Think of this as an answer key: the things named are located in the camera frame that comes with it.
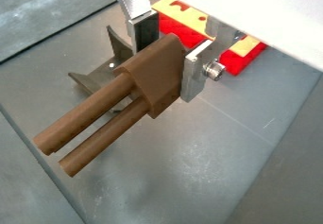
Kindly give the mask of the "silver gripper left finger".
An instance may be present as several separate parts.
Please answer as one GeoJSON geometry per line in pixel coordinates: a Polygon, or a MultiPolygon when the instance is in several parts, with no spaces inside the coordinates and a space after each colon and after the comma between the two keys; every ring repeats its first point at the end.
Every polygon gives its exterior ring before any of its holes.
{"type": "Polygon", "coordinates": [[[127,19],[133,52],[138,53],[159,39],[159,14],[150,0],[118,0],[127,19]]]}

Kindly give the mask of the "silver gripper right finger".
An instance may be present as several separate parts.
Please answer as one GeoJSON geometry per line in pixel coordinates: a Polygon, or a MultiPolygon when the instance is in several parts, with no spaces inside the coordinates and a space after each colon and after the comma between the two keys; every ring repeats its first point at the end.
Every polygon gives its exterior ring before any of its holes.
{"type": "Polygon", "coordinates": [[[214,40],[205,40],[187,53],[185,59],[181,98],[190,102],[205,88],[206,80],[218,81],[226,67],[219,63],[221,54],[245,34],[229,24],[210,16],[205,29],[214,40]]]}

